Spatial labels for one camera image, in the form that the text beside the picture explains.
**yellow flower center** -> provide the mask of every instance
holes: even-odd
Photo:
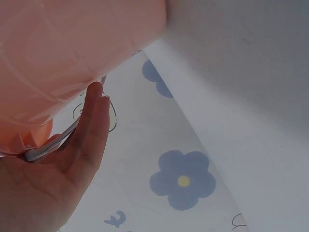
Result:
[[[188,187],[190,184],[190,179],[186,175],[182,175],[178,178],[178,185],[181,187]]]

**fingernail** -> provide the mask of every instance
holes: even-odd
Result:
[[[109,95],[103,94],[103,97],[108,98],[109,101],[111,100],[111,97]]]

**white wall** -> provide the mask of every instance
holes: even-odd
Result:
[[[309,1],[170,0],[146,49],[252,232],[307,231]]]

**black line drawing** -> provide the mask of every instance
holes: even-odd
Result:
[[[232,225],[234,226],[234,228],[232,229],[232,230],[234,230],[234,229],[236,229],[236,228],[238,228],[238,227],[241,227],[241,226],[243,226],[243,227],[246,227],[247,225],[244,225],[244,224],[241,224],[241,225],[235,225],[235,219],[238,217],[238,216],[241,216],[241,214],[237,214],[234,218],[233,218],[233,220],[232,220]]]
[[[110,101],[110,103],[111,103],[111,106],[110,106],[110,130],[109,130],[109,132],[112,132],[117,127],[117,114],[116,114],[115,107],[114,107],[112,101]],[[80,103],[74,108],[74,110],[72,112],[72,117],[73,117],[74,120],[76,120],[82,114],[83,106],[84,106],[84,103]]]

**flower petal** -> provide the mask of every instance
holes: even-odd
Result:
[[[199,151],[193,151],[185,154],[184,159],[186,162],[185,169],[190,174],[204,172],[208,170],[209,159],[205,154]]]
[[[172,150],[166,153],[159,158],[159,167],[162,171],[173,170],[175,172],[182,171],[185,168],[186,163],[184,155],[181,151]]]
[[[169,171],[160,171],[150,177],[150,188],[158,196],[171,194],[177,187],[177,175]]]
[[[216,180],[211,173],[203,173],[190,177],[192,195],[198,198],[208,197],[216,188]]]
[[[172,208],[181,211],[193,208],[198,202],[197,197],[188,195],[182,191],[169,195],[168,200]]]

